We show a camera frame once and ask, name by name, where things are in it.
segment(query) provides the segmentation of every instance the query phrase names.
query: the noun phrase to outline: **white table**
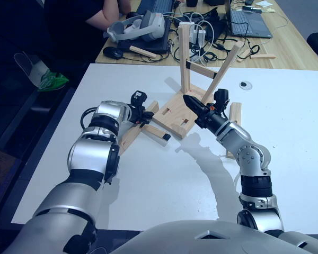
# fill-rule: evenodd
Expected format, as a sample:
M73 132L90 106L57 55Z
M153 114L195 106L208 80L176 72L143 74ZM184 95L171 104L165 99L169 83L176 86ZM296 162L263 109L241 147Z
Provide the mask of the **white table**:
M243 80L253 89L240 89ZM191 82L203 89L210 81L191 73ZM25 223L48 192L67 178L67 154L82 131L79 121L85 109L102 100L129 102L135 90L147 93L145 106L153 100L162 106L179 83L179 67L90 65L12 223ZM318 71L230 68L218 88L228 89L232 102L243 103L242 126L271 152L273 192L285 230L318 234ZM146 230L185 219L235 222L241 210L240 181L234 183L239 167L225 153L208 130L196 125L185 139L172 137L166 146L141 133L121 156L112 185L105 186L96 227Z

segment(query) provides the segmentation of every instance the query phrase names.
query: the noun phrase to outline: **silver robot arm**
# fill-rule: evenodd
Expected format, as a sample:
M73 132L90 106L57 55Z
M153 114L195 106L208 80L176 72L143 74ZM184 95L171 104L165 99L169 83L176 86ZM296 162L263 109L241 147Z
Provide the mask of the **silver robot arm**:
M84 112L84 130L68 154L68 178L51 190L4 253L88 252L96 237L103 184L111 184L117 174L119 126L125 121L148 123L153 113L144 111L146 98L137 91L130 104L104 101ZM92 112L85 128L83 118Z
M226 90L219 89L215 99L216 104L205 106L196 98L184 95L186 105L198 115L196 123L201 128L208 128L217 141L234 155L240 167L242 192L239 200L244 209L238 214L237 223L262 232L281 232L284 227L277 197L272 193L268 169L270 152L255 143L238 124L222 116L228 102Z

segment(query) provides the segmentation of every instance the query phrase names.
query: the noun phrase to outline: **vr headset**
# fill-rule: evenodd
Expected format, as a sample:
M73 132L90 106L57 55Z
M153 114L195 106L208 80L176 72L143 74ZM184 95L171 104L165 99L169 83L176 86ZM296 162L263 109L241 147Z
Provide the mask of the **vr headset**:
M161 38L165 33L165 19L162 13L146 11L145 15L131 17L125 21L114 22L107 28L107 34L113 42L135 40L141 37L144 41Z

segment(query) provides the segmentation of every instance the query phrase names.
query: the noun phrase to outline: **wooden desk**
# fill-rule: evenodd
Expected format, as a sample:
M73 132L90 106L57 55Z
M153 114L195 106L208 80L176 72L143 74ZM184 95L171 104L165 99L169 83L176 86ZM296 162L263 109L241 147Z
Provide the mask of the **wooden desk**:
M287 18L285 13L281 10L275 0L269 0L270 3L273 4L271 6L276 12L283 17ZM131 0L132 10L136 11L139 6L140 0ZM187 11L196 11L199 13L205 13L212 9L213 7L204 4L203 0L199 0L197 7L189 8L186 7L186 3L181 3L180 7L178 7L177 12L179 10L181 12ZM225 14L225 8L223 5L218 6L219 15ZM268 28L273 33L272 39L260 39L260 38L249 38L251 41L251 45L259 44L267 42L263 45L260 45L259 53L273 53L277 56L276 59L259 59L252 60L250 58L245 59L242 62L234 62L232 67L249 67L249 68L273 68L273 69L299 69L299 70L318 70L318 56L316 53L310 48L301 34L294 27L292 22L287 18L288 25L283 28L277 28L278 26L282 26L286 24L286 21L277 13L262 13L262 17L266 22ZM174 39L176 37L175 33L170 33L169 38ZM226 41L224 46L226 49L231 49L234 42ZM105 47L108 46L116 46L116 43L113 43L110 39L107 40ZM219 58L225 58L226 53L217 49L211 49ZM125 53L125 57L135 60L141 60L139 55L134 53ZM96 63L109 63L109 64L141 64L141 65L168 65L168 66L178 66L179 63L176 62L172 56L169 56L167 59L160 61L158 63L142 63L138 61L132 61L127 59L114 60L111 58L107 58L103 55L102 50L99 53L98 57L95 60ZM223 61L215 61L209 62L207 66L215 66L220 67Z

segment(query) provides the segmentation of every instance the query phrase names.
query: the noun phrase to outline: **laptop screen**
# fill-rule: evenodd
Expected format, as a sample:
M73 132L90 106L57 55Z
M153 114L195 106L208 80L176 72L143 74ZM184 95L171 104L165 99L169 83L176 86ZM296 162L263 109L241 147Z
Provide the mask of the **laptop screen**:
M225 4L225 12L226 12L226 17L227 17L227 21L231 21L231 2L230 0L225 0L224 1Z

